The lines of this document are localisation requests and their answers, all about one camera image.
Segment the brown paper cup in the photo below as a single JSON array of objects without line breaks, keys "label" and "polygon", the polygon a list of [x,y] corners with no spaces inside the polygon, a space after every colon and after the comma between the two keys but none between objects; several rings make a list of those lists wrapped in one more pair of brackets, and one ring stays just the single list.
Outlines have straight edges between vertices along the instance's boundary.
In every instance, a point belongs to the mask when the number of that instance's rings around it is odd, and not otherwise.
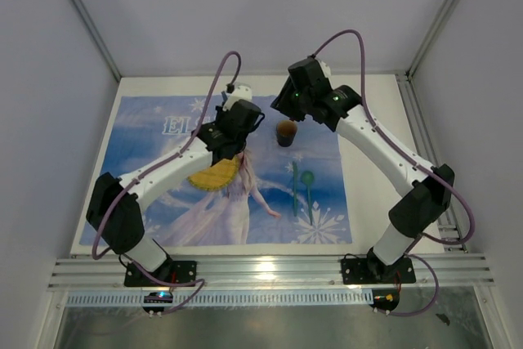
[{"label": "brown paper cup", "polygon": [[282,120],[276,126],[276,140],[281,147],[290,147],[297,134],[297,124],[291,120]]}]

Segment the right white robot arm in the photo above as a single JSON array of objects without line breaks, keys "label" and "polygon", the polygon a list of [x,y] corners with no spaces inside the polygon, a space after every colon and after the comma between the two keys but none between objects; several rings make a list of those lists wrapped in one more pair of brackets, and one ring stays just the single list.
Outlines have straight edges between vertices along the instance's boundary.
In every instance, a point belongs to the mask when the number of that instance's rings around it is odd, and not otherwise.
[{"label": "right white robot arm", "polygon": [[355,145],[391,182],[400,201],[390,224],[368,251],[364,273],[373,282],[393,278],[406,252],[449,207],[454,171],[435,167],[402,146],[370,113],[364,94],[347,85],[334,88],[327,65],[314,56],[288,67],[288,78],[271,104],[291,120],[311,116]]}]

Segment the teal plastic knife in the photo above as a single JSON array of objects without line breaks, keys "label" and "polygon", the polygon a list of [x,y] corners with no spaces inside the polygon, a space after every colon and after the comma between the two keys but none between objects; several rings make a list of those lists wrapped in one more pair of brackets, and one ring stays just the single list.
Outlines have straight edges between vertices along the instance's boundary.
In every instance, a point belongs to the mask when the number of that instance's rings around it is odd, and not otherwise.
[{"label": "teal plastic knife", "polygon": [[293,170],[293,215],[297,217],[298,211],[298,199],[297,199],[297,163],[292,161],[292,170]]}]

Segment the yellow woven round plate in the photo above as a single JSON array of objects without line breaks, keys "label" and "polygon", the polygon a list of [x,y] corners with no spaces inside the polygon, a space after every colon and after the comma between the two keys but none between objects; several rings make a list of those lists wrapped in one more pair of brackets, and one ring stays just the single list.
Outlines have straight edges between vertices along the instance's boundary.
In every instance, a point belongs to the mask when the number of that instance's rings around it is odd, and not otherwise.
[{"label": "yellow woven round plate", "polygon": [[196,189],[207,192],[221,190],[227,187],[239,171],[239,159],[223,159],[210,168],[206,168],[187,178]]}]

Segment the dark teal plastic fork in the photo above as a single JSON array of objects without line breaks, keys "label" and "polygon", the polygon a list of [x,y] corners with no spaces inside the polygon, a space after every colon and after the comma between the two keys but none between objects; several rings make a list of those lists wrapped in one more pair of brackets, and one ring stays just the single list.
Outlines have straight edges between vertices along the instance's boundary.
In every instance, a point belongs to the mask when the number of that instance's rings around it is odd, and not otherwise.
[{"label": "dark teal plastic fork", "polygon": [[222,104],[221,106],[225,106],[227,100],[228,100],[228,96],[227,96],[227,93],[226,91],[222,91],[221,92],[221,98],[222,98]]}]

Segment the teal plastic spoon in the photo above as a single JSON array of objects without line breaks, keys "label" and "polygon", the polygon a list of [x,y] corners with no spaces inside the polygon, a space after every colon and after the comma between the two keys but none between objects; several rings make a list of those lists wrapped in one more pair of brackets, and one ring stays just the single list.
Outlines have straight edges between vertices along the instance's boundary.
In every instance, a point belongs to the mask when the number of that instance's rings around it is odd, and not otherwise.
[{"label": "teal plastic spoon", "polygon": [[314,174],[311,171],[304,171],[301,174],[301,182],[306,187],[306,197],[307,197],[307,209],[308,209],[308,217],[310,221],[310,225],[314,225],[314,219],[312,215],[312,200],[311,200],[311,186],[313,185],[315,178]]}]

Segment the blue pink Elsa cloth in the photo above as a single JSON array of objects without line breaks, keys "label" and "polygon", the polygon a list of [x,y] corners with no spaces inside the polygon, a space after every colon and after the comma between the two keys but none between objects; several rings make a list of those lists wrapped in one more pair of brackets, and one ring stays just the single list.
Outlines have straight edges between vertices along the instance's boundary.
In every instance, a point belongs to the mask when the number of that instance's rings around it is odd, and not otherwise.
[{"label": "blue pink Elsa cloth", "polygon": [[[311,120],[300,123],[290,147],[278,145],[281,116],[259,96],[265,114],[248,137],[234,180],[207,192],[183,182],[145,211],[145,231],[164,247],[241,244],[349,244],[352,241],[337,136]],[[126,96],[119,104],[101,169],[136,170],[180,145],[198,121],[210,122],[216,102],[201,96]],[[293,170],[297,163],[297,217]],[[310,225],[301,174],[311,171]]]}]

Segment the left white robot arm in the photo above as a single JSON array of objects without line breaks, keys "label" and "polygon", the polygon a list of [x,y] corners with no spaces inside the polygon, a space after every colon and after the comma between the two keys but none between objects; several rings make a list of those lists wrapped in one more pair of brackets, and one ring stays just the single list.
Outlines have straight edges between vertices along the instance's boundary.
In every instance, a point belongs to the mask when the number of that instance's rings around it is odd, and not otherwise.
[{"label": "left white robot arm", "polygon": [[129,258],[151,284],[167,283],[172,259],[145,233],[143,212],[187,177],[234,159],[265,117],[246,84],[232,83],[222,96],[215,119],[200,123],[169,153],[133,172],[118,177],[106,172],[96,179],[86,212],[96,231],[94,259],[101,258],[98,244],[105,241],[110,251]]}]

